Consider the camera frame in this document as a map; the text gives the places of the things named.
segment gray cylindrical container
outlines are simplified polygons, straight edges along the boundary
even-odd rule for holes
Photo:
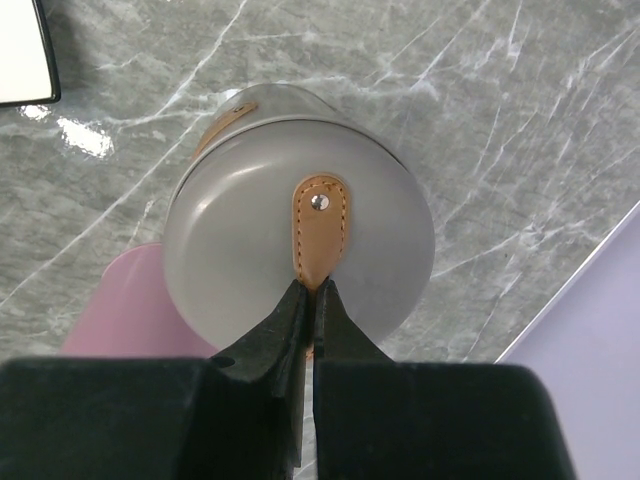
[[[329,173],[351,193],[349,244],[332,278],[355,323],[382,340],[431,275],[433,222],[420,186],[373,135],[301,88],[248,88],[221,115],[254,103],[201,151],[174,192],[163,240],[173,302],[218,349],[257,325],[296,277],[293,192],[305,177]]]

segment tan leather strap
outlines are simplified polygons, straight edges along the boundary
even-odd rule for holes
[[[240,117],[246,115],[249,112],[254,111],[256,108],[258,108],[258,104],[256,102],[249,102],[249,103],[244,103],[242,105],[238,105],[234,109],[228,110],[222,115],[220,115],[220,117],[218,117],[218,119],[215,122],[213,122],[213,125],[211,125],[207,129],[207,131],[204,132],[204,135],[202,135],[202,138],[200,139],[200,143],[198,143],[198,147],[196,148],[196,151],[194,152],[193,157],[191,157],[191,159],[195,160],[196,157],[198,157],[198,155],[200,155],[202,151],[206,148],[206,146],[209,145],[209,143],[211,143],[211,140],[217,137],[222,130],[227,128],[229,125],[231,125],[233,122],[238,120]]]
[[[338,178],[317,174],[293,195],[293,264],[315,292],[342,258],[349,238],[349,191]]]

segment marble countertop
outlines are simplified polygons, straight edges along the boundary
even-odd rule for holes
[[[63,98],[0,110],[0,358],[56,351],[256,83],[317,93],[423,185],[435,270],[396,359],[494,360],[640,199],[635,0],[42,2]]]

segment container lid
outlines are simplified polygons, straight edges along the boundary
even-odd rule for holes
[[[225,348],[274,309],[296,278],[291,201],[327,172],[351,192],[348,249],[332,275],[373,341],[414,309],[431,274],[433,222],[413,176],[383,147],[344,126],[281,121],[210,152],[184,182],[164,233],[169,293],[205,340]]]

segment pink object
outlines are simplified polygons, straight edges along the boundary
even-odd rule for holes
[[[173,306],[160,244],[133,248],[111,262],[60,350],[83,357],[209,357],[216,352]]]

